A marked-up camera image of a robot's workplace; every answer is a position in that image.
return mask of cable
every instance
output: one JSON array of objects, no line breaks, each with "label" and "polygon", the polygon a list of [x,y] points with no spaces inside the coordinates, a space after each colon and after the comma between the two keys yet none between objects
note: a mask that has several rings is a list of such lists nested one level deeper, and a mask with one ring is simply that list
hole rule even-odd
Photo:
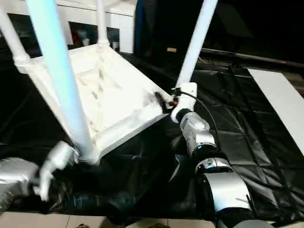
[{"label": "cable", "polygon": [[218,148],[221,150],[221,146],[220,146],[220,142],[219,142],[219,129],[218,129],[218,126],[217,126],[217,124],[216,124],[216,122],[215,122],[215,119],[214,119],[214,117],[213,117],[213,115],[212,115],[212,113],[210,112],[210,110],[207,108],[207,106],[201,101],[201,100],[199,100],[197,97],[195,97],[195,96],[193,96],[193,95],[191,95],[191,94],[188,94],[188,93],[186,93],[186,92],[183,92],[183,91],[179,91],[180,92],[180,94],[185,94],[185,95],[187,95],[187,96],[189,96],[189,97],[192,97],[193,99],[195,99],[197,102],[199,102],[205,109],[206,109],[206,111],[208,112],[208,114],[209,114],[209,116],[210,116],[210,118],[211,118],[211,120],[212,120],[212,122],[213,122],[213,125],[214,125],[214,128],[215,128],[215,134],[216,134],[216,136],[217,136],[217,139],[218,139]]}]

